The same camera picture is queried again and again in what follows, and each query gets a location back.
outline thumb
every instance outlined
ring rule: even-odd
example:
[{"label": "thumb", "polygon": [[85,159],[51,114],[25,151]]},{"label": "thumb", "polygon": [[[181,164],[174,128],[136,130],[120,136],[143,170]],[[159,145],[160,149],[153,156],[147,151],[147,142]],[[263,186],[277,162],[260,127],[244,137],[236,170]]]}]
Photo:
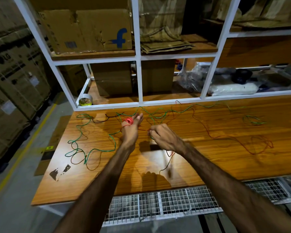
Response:
[{"label": "thumb", "polygon": [[140,116],[138,115],[138,116],[134,119],[134,123],[133,123],[133,125],[137,125],[137,126],[138,126],[139,122],[140,122]]}]

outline person's right arm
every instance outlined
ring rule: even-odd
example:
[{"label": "person's right arm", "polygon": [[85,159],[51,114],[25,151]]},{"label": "person's right arm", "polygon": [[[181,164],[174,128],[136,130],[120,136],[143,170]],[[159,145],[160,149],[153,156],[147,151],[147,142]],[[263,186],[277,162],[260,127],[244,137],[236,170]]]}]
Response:
[{"label": "person's right arm", "polygon": [[162,149],[180,154],[192,165],[239,231],[291,232],[290,216],[205,158],[166,124],[151,126],[149,135]]}]

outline hand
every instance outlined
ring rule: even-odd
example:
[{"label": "hand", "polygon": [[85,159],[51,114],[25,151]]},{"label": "hand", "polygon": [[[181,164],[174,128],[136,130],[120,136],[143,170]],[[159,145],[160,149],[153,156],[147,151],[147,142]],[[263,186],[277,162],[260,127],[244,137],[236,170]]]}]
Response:
[{"label": "hand", "polygon": [[148,136],[151,136],[159,147],[164,150],[171,150],[180,155],[185,152],[185,142],[166,124],[151,126]]},{"label": "hand", "polygon": [[143,121],[143,114],[136,113],[132,116],[134,123],[129,125],[128,122],[122,122],[123,144],[132,151],[135,149],[135,144],[138,138],[138,126]]}]

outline blue letter f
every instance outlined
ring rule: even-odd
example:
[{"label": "blue letter f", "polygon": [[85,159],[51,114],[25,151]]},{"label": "blue letter f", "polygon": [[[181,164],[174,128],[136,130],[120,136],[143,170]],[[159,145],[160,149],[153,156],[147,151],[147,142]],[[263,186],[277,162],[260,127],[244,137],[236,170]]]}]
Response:
[{"label": "blue letter f", "polygon": [[127,33],[127,29],[121,28],[116,35],[116,39],[111,40],[112,44],[116,44],[117,48],[122,48],[122,44],[125,43],[125,39],[123,39],[125,33]]}]

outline tangled green wire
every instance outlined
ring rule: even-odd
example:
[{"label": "tangled green wire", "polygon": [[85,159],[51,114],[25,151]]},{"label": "tangled green wire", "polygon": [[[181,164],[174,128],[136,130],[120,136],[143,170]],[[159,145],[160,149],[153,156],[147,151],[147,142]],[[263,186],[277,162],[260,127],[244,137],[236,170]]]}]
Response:
[{"label": "tangled green wire", "polygon": [[[213,106],[218,105],[218,103],[216,102],[215,104],[210,105],[210,106],[201,105],[201,104],[193,104],[193,105],[190,105],[189,107],[187,107],[187,108],[186,108],[185,110],[183,110],[183,111],[176,111],[176,110],[173,110],[173,109],[171,109],[171,110],[164,110],[163,108],[158,108],[158,109],[157,109],[155,112],[153,112],[153,113],[148,112],[148,111],[147,111],[145,108],[143,108],[142,106],[139,106],[138,108],[141,108],[144,112],[148,113],[148,114],[149,114],[149,118],[151,118],[151,119],[153,120],[154,125],[155,125],[155,120],[154,120],[154,119],[161,119],[161,118],[163,118],[163,119],[161,120],[161,122],[159,123],[159,124],[162,124],[162,122],[163,122],[164,119],[166,118],[166,115],[167,115],[168,112],[175,112],[175,113],[179,113],[179,114],[181,114],[181,113],[184,113],[185,111],[187,111],[188,109],[190,109],[191,107],[193,107],[193,106],[195,106],[195,105],[199,105],[199,106],[202,106],[202,107],[205,107],[205,108],[212,108]],[[138,108],[136,109],[135,113],[133,113],[132,115],[127,115],[127,114],[124,114],[124,113],[116,113],[116,115],[119,116],[120,121],[121,121],[121,123],[122,123],[121,115],[132,117],[132,116],[134,116],[134,115],[137,113]],[[163,115],[162,115],[162,116],[159,116],[159,117],[154,116],[155,114],[158,114],[158,113],[159,113],[159,112],[158,112],[159,110],[163,110],[163,112],[164,112]],[[100,152],[112,152],[112,151],[115,151],[115,149],[116,149],[116,141],[115,141],[115,139],[113,138],[112,135],[115,135],[115,134],[119,133],[120,131],[115,132],[115,133],[110,133],[110,134],[108,134],[109,137],[111,137],[111,139],[112,139],[113,142],[114,142],[114,149],[112,149],[112,150],[101,150],[101,149],[94,148],[94,149],[91,149],[91,150],[89,151],[88,154],[86,154],[85,151],[84,151],[83,149],[79,148],[77,141],[78,141],[78,140],[83,136],[83,132],[82,132],[82,129],[81,129],[81,128],[84,127],[85,125],[89,124],[90,121],[91,121],[91,119],[94,119],[94,118],[93,118],[92,116],[90,116],[89,114],[79,114],[79,115],[77,115],[77,118],[89,118],[89,121],[88,121],[87,123],[83,124],[83,125],[77,125],[77,126],[76,126],[77,129],[80,131],[80,136],[79,136],[77,139],[75,139],[75,140],[69,140],[69,141],[68,141],[68,144],[71,144],[71,148],[72,148],[73,150],[70,151],[70,152],[68,152],[68,153],[66,153],[66,154],[65,154],[66,157],[73,157],[75,154],[77,154],[77,153],[79,153],[79,152],[82,152],[82,153],[84,154],[84,164],[86,164],[87,161],[88,161],[89,155],[90,155],[93,151],[100,151]],[[245,118],[247,118],[247,119],[249,120],[249,122],[252,123],[252,124],[254,124],[254,125],[261,125],[261,124],[266,123],[266,122],[264,122],[264,121],[261,121],[259,118],[256,118],[256,117],[253,117],[253,116],[250,116],[250,115],[245,115],[245,116],[243,117],[243,120],[244,120]],[[253,119],[259,120],[259,121],[261,121],[261,122],[252,121],[252,120],[250,120],[250,118],[253,118]]]}]

